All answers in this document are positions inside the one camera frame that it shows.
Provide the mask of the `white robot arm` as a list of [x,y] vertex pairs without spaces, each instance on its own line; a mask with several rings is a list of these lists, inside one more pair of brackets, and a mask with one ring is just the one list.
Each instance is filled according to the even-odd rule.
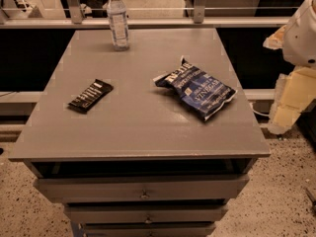
[[284,134],[316,99],[316,0],[305,0],[286,25],[265,39],[263,46],[281,49],[283,59],[294,65],[276,80],[275,100],[268,131]]

